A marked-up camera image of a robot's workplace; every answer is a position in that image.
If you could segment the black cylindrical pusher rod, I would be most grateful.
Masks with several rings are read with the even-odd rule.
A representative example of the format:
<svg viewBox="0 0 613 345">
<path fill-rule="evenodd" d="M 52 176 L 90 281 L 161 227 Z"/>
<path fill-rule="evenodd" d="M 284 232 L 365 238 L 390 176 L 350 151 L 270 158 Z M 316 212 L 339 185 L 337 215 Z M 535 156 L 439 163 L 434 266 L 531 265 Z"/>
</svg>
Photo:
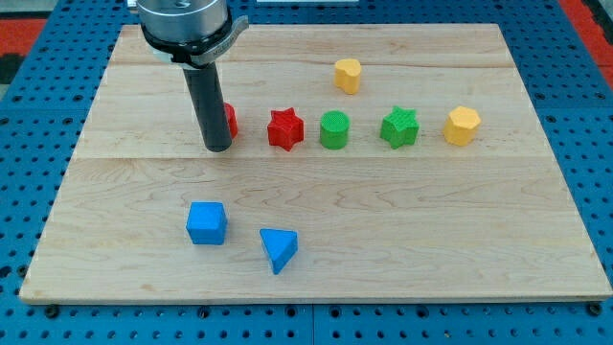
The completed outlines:
<svg viewBox="0 0 613 345">
<path fill-rule="evenodd" d="M 202 69 L 184 69 L 183 73 L 206 149 L 212 152 L 227 150 L 233 139 L 216 64 L 211 62 Z"/>
</svg>

